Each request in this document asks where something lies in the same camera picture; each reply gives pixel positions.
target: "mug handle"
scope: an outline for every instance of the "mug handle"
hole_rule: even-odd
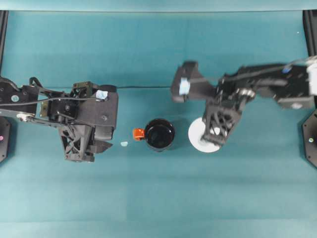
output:
[[[141,128],[135,128],[133,129],[133,139],[139,141],[139,140],[144,140],[145,134],[144,130]]]

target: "small white object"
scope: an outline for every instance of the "small white object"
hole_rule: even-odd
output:
[[[16,115],[16,117],[19,118],[22,121],[27,121],[28,117],[31,117],[31,115],[30,114],[25,114],[25,113],[18,113]]]
[[[187,95],[190,90],[190,82],[187,78],[180,78],[179,95]]]
[[[121,145],[122,147],[127,147],[127,146],[128,146],[128,142],[127,142],[127,141],[122,141],[122,142],[120,143],[120,145]]]
[[[98,99],[106,99],[108,97],[108,91],[98,90],[96,93],[96,98]]]
[[[292,109],[300,109],[300,108],[303,107],[303,105],[300,104],[300,103],[293,103],[293,104],[291,105],[291,107],[292,107]]]
[[[190,143],[192,143],[192,145],[197,150],[205,153],[212,153],[219,150],[220,147],[218,145],[202,140],[205,129],[206,125],[203,122],[202,118],[197,118],[196,120],[194,120],[188,129],[188,138],[190,140]],[[218,135],[220,133],[220,128],[214,128],[214,132],[216,133],[216,135]]]
[[[317,60],[309,60],[307,61],[307,65],[310,95],[317,95]]]

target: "black mug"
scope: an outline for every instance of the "black mug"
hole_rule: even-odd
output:
[[[144,129],[133,130],[135,140],[145,140],[148,146],[157,152],[162,152],[170,147],[174,137],[175,129],[172,123],[165,119],[154,119]]]

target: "white plate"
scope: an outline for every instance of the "white plate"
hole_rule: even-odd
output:
[[[217,146],[211,142],[202,140],[202,136],[205,132],[206,125],[203,122],[202,118],[197,118],[194,120],[189,129],[188,129],[188,138],[190,143],[199,151],[205,153],[212,153],[220,149],[220,146]]]

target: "black mount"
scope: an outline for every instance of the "black mount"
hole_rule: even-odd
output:
[[[302,125],[306,159],[317,167],[317,110]]]

